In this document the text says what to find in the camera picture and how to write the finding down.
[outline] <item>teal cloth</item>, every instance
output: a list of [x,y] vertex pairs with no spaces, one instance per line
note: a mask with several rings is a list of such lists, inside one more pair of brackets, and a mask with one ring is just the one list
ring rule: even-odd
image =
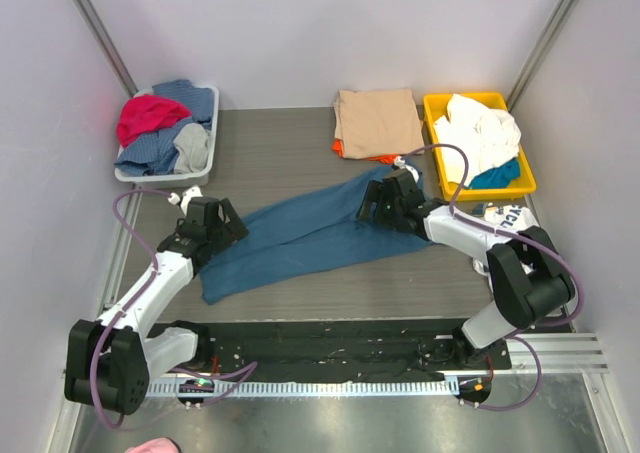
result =
[[369,181],[380,181],[390,171],[390,166],[379,166],[346,183],[247,215],[243,222],[249,236],[200,272],[205,301],[213,304],[288,278],[411,253],[431,244],[356,219]]
[[504,165],[491,168],[476,176],[469,184],[470,190],[491,190],[506,188],[512,180],[520,178],[520,164],[515,158]]

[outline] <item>metal floor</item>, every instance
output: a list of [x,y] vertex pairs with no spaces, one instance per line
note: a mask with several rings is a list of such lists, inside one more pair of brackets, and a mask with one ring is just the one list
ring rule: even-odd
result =
[[[208,196],[229,197],[242,216],[258,208],[346,181],[377,165],[349,161],[331,151],[332,108],[222,111]],[[439,196],[431,154],[416,159],[425,189]],[[173,231],[177,208],[147,195],[136,229],[151,244]],[[132,242],[120,293],[149,264]],[[457,251],[423,251],[307,275],[228,297],[208,306],[196,279],[172,301],[162,322],[189,320],[307,320],[341,318],[468,317],[490,301],[484,278]]]
[[[513,404],[533,383],[533,375],[496,377],[491,403]],[[184,453],[606,451],[582,375],[545,375],[536,398],[508,413],[461,407],[450,396],[225,400],[202,411],[177,405],[147,400],[125,420],[143,426],[130,433],[105,430],[83,408],[70,451],[124,453],[162,436]]]

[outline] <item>orange cloth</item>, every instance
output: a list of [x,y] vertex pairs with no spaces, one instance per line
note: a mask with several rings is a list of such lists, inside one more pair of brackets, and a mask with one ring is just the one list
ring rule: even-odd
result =
[[409,89],[340,90],[333,107],[332,149],[341,158],[392,164],[398,155],[424,146],[422,123]]
[[[333,146],[331,147],[333,151],[338,153],[340,158],[344,158],[342,154],[342,140],[335,139],[333,140]],[[369,161],[379,161],[384,165],[393,165],[393,160],[395,160],[400,155],[384,155],[384,156],[372,156],[371,158],[364,158]]]

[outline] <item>purple cable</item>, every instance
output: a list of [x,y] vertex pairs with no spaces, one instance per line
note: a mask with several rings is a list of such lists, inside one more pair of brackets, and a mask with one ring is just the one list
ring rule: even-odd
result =
[[[529,395],[527,395],[527,397],[524,400],[522,400],[519,403],[516,403],[515,405],[508,405],[508,406],[478,405],[478,409],[480,410],[487,410],[487,411],[515,410],[517,408],[520,408],[522,406],[529,404],[529,402],[533,400],[533,397],[536,396],[536,394],[540,390],[540,385],[542,383],[542,365],[540,364],[540,358],[538,358],[538,354],[536,353],[536,350],[533,349],[533,346],[531,346],[529,342],[523,340],[522,338],[514,336],[512,339],[522,343],[531,352],[531,355],[533,356],[533,361],[536,362],[536,384],[533,387],[533,390],[531,390],[531,393],[529,393]],[[467,401],[467,400],[464,400],[464,402],[466,405],[473,406],[475,408],[475,404],[473,402]]]
[[153,251],[153,248],[151,248],[144,241],[144,238],[142,238],[138,234],[138,232],[136,232],[131,227],[131,225],[127,223],[127,221],[118,211],[118,204],[120,203],[120,200],[122,200],[127,196],[135,195],[137,193],[154,193],[156,195],[166,196],[167,198],[171,196],[169,193],[160,191],[160,190],[134,189],[134,190],[127,191],[121,195],[118,195],[116,199],[113,200],[113,205],[112,205],[113,214],[115,215],[116,219],[120,223],[122,223],[122,226],[124,226],[124,228],[129,233],[131,233],[131,235],[136,240],[138,240],[138,242],[147,251],[147,253],[149,253],[149,256],[151,256],[151,262],[153,264],[153,270],[151,271],[151,275],[149,275],[149,278],[147,278],[147,281],[145,281],[144,284],[140,287],[140,289],[136,291],[136,293],[131,297],[131,299],[129,299],[129,301],[123,305],[122,310],[113,316],[113,319],[109,322],[107,327],[103,330],[102,334],[100,335],[100,338],[98,339],[98,343],[96,344],[96,347],[93,350],[93,355],[91,356],[91,366],[89,367],[89,388],[91,390],[91,400],[93,401],[93,406],[96,410],[96,415],[98,415],[98,418],[100,419],[100,421],[110,430],[118,429],[120,425],[122,425],[122,422],[124,421],[124,415],[120,414],[118,421],[113,423],[107,417],[107,414],[104,408],[102,407],[102,402],[100,401],[100,394],[98,393],[98,361],[100,360],[100,353],[102,351],[102,348],[104,347],[105,342],[107,341],[107,338],[109,337],[109,334],[113,330],[113,327],[115,326],[115,324],[118,322],[120,318],[122,318],[122,316],[131,307],[131,305],[133,305],[138,300],[138,298],[142,296],[142,294],[147,290],[147,288],[149,288],[151,283],[153,283],[153,280],[155,280],[158,272],[158,260],[155,255],[155,251]]
[[520,235],[518,233],[515,233],[513,231],[504,230],[502,228],[494,228],[493,226],[485,224],[482,221],[476,220],[472,216],[466,215],[466,214],[462,213],[461,211],[456,211],[455,205],[456,205],[456,202],[458,200],[458,196],[460,195],[460,192],[462,191],[462,188],[464,187],[464,183],[465,183],[465,181],[467,179],[467,175],[469,173],[469,160],[467,159],[467,155],[465,155],[464,151],[462,151],[462,149],[458,148],[455,145],[450,145],[450,144],[447,144],[447,143],[435,143],[433,145],[426,145],[426,146],[423,146],[421,148],[418,148],[418,149],[412,151],[411,153],[408,153],[408,154],[404,155],[404,157],[406,158],[408,156],[415,155],[416,153],[420,153],[420,152],[426,151],[426,150],[431,150],[433,148],[451,148],[451,149],[454,149],[458,153],[460,153],[460,155],[462,155],[462,159],[464,160],[464,173],[462,175],[462,180],[458,184],[458,188],[456,188],[456,191],[453,193],[453,196],[451,197],[451,201],[449,202],[449,212],[451,213],[451,216],[453,216],[454,218],[457,218],[462,223],[466,223],[467,225],[474,226],[476,228],[481,229],[482,231],[486,231],[488,233],[494,233],[494,234],[500,235],[500,236],[505,236],[507,238],[511,238],[513,240],[517,240],[517,241],[519,241],[521,243],[524,243],[524,244],[526,244],[528,246],[536,248],[541,253],[544,253],[545,255],[548,255],[552,259],[557,261],[565,270],[567,270],[567,272],[569,273],[569,276],[571,277],[571,280],[573,281],[573,283],[575,285],[576,297],[577,297],[576,307],[573,310],[573,312],[570,315],[568,315],[566,318],[559,318],[557,320],[546,318],[546,319],[540,321],[539,324],[541,326],[560,326],[560,325],[565,325],[565,324],[570,323],[571,321],[573,321],[582,312],[582,308],[584,306],[584,287],[583,287],[583,284],[582,284],[582,280],[580,279],[580,277],[576,273],[576,271],[571,267],[571,265],[569,265],[569,263],[567,263],[567,261],[564,258],[562,258],[558,253],[556,253],[555,251],[553,251],[549,247],[547,247],[547,246],[545,246],[545,245],[543,245],[541,243],[538,243],[535,240],[527,238],[526,236],[522,236],[522,235]]
[[[170,193],[167,193],[167,192],[161,191],[161,190],[134,189],[134,190],[127,191],[127,192],[117,196],[116,199],[113,201],[113,207],[112,207],[113,208],[113,214],[115,215],[116,219],[122,224],[122,226],[124,226],[124,228],[138,241],[138,243],[140,243],[140,245],[144,248],[144,250],[147,253],[149,253],[149,256],[151,257],[151,263],[153,265],[153,270],[151,271],[151,275],[149,275],[149,278],[147,279],[147,281],[145,281],[145,283],[140,287],[140,289],[138,291],[136,291],[136,293],[129,299],[129,301],[127,301],[122,306],[122,310],[114,315],[113,319],[109,322],[107,327],[104,329],[104,331],[100,335],[100,338],[98,339],[98,343],[96,344],[96,347],[95,347],[95,349],[93,351],[93,355],[91,357],[91,365],[89,367],[89,388],[91,390],[91,400],[93,401],[93,405],[94,405],[94,408],[95,408],[95,411],[96,411],[96,415],[98,416],[98,419],[108,429],[111,429],[111,430],[116,430],[116,429],[120,428],[120,426],[122,425],[122,422],[124,421],[124,415],[121,414],[120,417],[118,418],[118,421],[113,423],[107,417],[106,412],[105,412],[105,410],[104,410],[104,408],[102,406],[102,402],[100,401],[100,395],[98,393],[98,386],[97,386],[98,361],[100,359],[100,352],[102,351],[102,348],[104,347],[104,344],[105,344],[109,334],[113,330],[113,327],[115,326],[115,324],[118,322],[118,320],[120,318],[122,318],[122,316],[124,314],[126,314],[127,310],[129,308],[131,308],[131,306],[133,306],[133,304],[149,288],[151,283],[153,283],[153,280],[155,279],[155,277],[157,275],[157,272],[158,272],[158,259],[156,258],[156,252],[144,240],[144,238],[142,238],[142,236],[140,236],[140,234],[138,232],[136,232],[131,227],[131,225],[129,225],[127,223],[127,221],[124,219],[124,217],[118,211],[118,204],[120,203],[120,201],[123,198],[125,198],[127,196],[131,196],[131,195],[135,195],[136,193],[153,193],[153,194],[156,194],[156,195],[165,196],[167,198],[169,198],[171,196]],[[234,378],[234,377],[246,372],[246,374],[240,380],[238,380],[235,385],[233,385],[231,388],[229,388],[229,390],[227,390],[225,393],[223,393],[222,395],[220,395],[220,396],[218,396],[216,398],[212,398],[212,399],[208,400],[207,402],[203,402],[202,405],[206,406],[206,405],[209,405],[209,404],[214,404],[214,403],[217,403],[218,401],[220,401],[221,399],[229,396],[231,393],[233,393],[240,386],[240,384],[242,384],[244,381],[246,381],[246,379],[253,373],[253,371],[255,370],[256,366],[257,366],[257,363],[253,362],[253,363],[250,363],[249,365],[245,366],[244,368],[241,368],[240,370],[238,370],[236,372],[227,373],[227,374],[224,374],[224,375],[216,376],[215,379],[228,379],[228,378]],[[196,373],[196,372],[193,372],[193,371],[190,371],[190,370],[186,370],[184,368],[178,368],[176,370],[180,370],[180,372],[187,373],[187,374],[189,374],[191,376],[197,376],[197,377],[200,377],[200,378],[210,379],[210,377],[208,377],[208,376],[200,375],[199,373]],[[168,414],[169,412],[171,412],[171,410],[168,410],[168,412],[165,412],[165,413],[159,415],[157,418],[154,418],[147,425],[155,423],[160,418],[163,418],[164,416],[166,416],[166,414]],[[136,430],[139,430],[140,428],[143,428],[143,427],[122,428],[122,429],[120,429],[120,431],[136,431]]]

